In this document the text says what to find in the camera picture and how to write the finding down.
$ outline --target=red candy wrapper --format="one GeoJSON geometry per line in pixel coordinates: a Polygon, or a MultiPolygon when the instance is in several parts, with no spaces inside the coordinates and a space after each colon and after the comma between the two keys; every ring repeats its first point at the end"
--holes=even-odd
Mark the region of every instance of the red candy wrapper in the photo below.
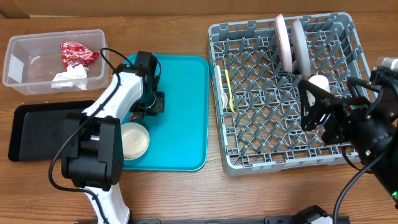
{"type": "Polygon", "coordinates": [[[92,52],[85,46],[75,41],[66,41],[61,44],[62,60],[65,68],[72,68],[83,65],[91,65],[100,55],[99,52],[92,52]]]}

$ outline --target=dish rack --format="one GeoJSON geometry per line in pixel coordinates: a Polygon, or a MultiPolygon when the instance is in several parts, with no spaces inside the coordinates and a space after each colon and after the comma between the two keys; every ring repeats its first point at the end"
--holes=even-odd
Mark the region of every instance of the dish rack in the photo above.
{"type": "MultiPolygon", "coordinates": [[[[289,39],[291,25],[296,19],[301,21],[305,31],[311,76],[326,76],[332,94],[350,96],[346,78],[370,76],[351,16],[339,12],[286,17],[289,39]]],[[[283,70],[276,50],[274,19],[214,24],[209,28],[209,44],[218,139],[225,173],[244,175],[346,163],[341,149],[350,147],[348,143],[326,146],[321,139],[323,126],[310,132],[301,130],[297,84],[303,77],[299,74],[292,45],[293,72],[283,70]],[[235,113],[222,106],[215,74],[217,65],[226,93],[225,70],[229,71],[235,113]]],[[[369,98],[366,91],[361,93],[369,98]]],[[[350,149],[348,158],[359,162],[358,153],[350,149]]]]}

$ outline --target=white napkin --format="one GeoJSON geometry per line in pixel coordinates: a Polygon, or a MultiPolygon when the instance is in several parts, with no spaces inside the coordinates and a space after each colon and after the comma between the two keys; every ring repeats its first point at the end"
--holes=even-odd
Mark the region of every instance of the white napkin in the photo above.
{"type": "MultiPolygon", "coordinates": [[[[61,72],[56,74],[53,81],[61,81],[61,80],[77,80],[87,78],[86,68],[83,65],[78,65],[75,68],[72,66],[68,66],[66,72],[61,72]]],[[[62,88],[65,86],[73,87],[77,86],[81,90],[87,90],[86,87],[87,80],[82,80],[78,82],[65,82],[65,83],[53,83],[51,84],[51,88],[62,88]]]]}

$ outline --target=wooden table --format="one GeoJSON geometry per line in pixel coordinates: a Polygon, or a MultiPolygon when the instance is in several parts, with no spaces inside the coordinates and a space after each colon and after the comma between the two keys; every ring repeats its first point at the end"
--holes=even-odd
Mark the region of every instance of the wooden table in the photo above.
{"type": "MultiPolygon", "coordinates": [[[[398,55],[398,15],[351,14],[369,67],[380,55],[398,55]]],[[[267,19],[276,14],[227,16],[97,17],[0,20],[0,68],[14,35],[102,29],[109,47],[130,55],[138,50],[207,58],[207,32],[219,22],[267,19]]],[[[122,59],[111,56],[117,65],[122,59]]],[[[71,223],[92,219],[83,194],[61,192],[49,183],[49,161],[11,162],[7,158],[14,110],[21,104],[95,100],[103,90],[24,96],[0,85],[0,223],[71,223]]],[[[210,93],[208,160],[202,170],[130,172],[120,181],[123,199],[135,218],[184,220],[263,218],[292,215],[317,204],[332,213],[337,196],[356,173],[350,166],[309,167],[271,174],[229,177],[221,168],[213,93],[210,93]]],[[[60,185],[72,186],[60,175],[60,185]]],[[[343,201],[340,214],[352,223],[397,223],[394,202],[373,175],[364,175],[343,201]]]]}

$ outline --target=clear plastic container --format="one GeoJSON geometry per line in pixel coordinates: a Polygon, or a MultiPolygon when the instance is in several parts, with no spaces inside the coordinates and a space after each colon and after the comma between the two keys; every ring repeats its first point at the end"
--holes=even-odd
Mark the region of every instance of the clear plastic container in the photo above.
{"type": "Polygon", "coordinates": [[[65,72],[60,44],[77,41],[92,51],[107,47],[102,30],[77,30],[46,34],[20,35],[8,43],[2,82],[25,95],[81,91],[77,86],[86,83],[87,90],[109,85],[109,67],[99,58],[88,67],[87,78],[52,81],[56,74],[65,72]],[[70,83],[73,87],[53,88],[54,83],[70,83]]]}

